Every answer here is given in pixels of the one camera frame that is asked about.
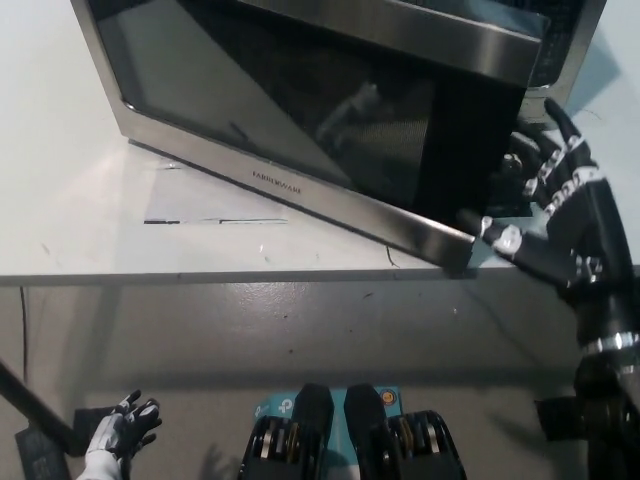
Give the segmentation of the white and black right hand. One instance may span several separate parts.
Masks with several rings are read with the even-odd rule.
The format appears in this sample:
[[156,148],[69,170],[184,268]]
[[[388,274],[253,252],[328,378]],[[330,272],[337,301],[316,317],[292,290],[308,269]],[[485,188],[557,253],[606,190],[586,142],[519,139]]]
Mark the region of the white and black right hand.
[[462,210],[463,228],[500,258],[556,288],[577,316],[577,340],[592,349],[639,340],[630,249],[612,188],[586,137],[553,99],[544,108],[563,141],[518,121],[513,145],[530,178],[525,200],[545,220],[544,234]]

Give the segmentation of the white and black left hand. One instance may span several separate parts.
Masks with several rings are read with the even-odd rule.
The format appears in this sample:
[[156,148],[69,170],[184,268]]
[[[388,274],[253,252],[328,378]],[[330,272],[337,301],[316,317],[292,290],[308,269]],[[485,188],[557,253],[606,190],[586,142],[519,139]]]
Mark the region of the white and black left hand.
[[138,405],[140,397],[141,391],[134,391],[98,424],[84,456],[91,478],[123,479],[135,455],[156,440],[160,404],[151,398]]

